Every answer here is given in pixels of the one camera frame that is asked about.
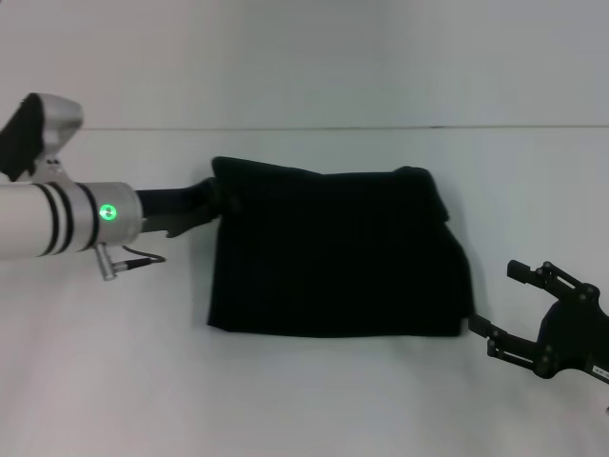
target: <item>black towel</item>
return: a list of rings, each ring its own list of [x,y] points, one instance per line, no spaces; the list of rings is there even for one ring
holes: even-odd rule
[[[469,266],[425,169],[323,175],[217,157],[229,202],[208,324],[290,336],[457,336]]]

